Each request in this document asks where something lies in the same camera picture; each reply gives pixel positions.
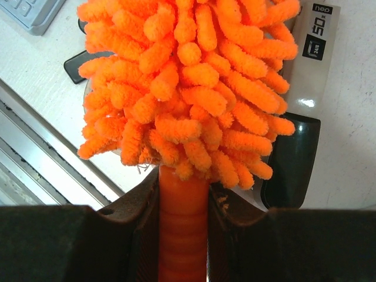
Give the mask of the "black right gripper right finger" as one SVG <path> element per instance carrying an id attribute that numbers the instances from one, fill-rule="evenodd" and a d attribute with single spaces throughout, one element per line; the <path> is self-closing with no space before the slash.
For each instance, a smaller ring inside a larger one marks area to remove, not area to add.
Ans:
<path id="1" fill-rule="evenodd" d="M 210 281 L 374 281 L 375 212 L 262 211 L 215 183 L 208 272 Z"/>

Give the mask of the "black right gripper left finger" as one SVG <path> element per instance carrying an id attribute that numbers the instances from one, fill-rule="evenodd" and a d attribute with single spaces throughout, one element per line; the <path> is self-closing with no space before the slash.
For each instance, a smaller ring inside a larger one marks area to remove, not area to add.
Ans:
<path id="1" fill-rule="evenodd" d="M 157 281 L 158 171 L 113 203 L 1 208 L 2 281 Z"/>

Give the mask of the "orange microfiber duster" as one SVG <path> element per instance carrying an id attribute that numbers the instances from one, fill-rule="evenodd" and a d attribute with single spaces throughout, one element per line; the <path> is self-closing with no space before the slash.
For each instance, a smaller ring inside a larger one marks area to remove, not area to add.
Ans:
<path id="1" fill-rule="evenodd" d="M 205 281 L 209 186 L 268 180 L 262 158 L 292 135 L 279 74 L 298 46 L 285 22 L 299 1 L 86 1 L 79 67 L 83 159 L 119 150 L 159 168 L 159 281 Z"/>

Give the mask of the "grey black stapler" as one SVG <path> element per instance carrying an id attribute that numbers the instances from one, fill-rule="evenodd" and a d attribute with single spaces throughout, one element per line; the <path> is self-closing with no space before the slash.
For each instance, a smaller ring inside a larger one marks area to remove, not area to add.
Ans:
<path id="1" fill-rule="evenodd" d="M 296 17 L 293 36 L 298 54 L 288 61 L 283 77 L 290 83 L 284 118 L 293 122 L 291 136 L 279 136 L 267 163 L 273 169 L 262 182 L 265 208 L 299 208 L 310 183 L 320 137 L 319 111 L 334 50 L 341 8 L 326 1 L 305 1 Z"/>

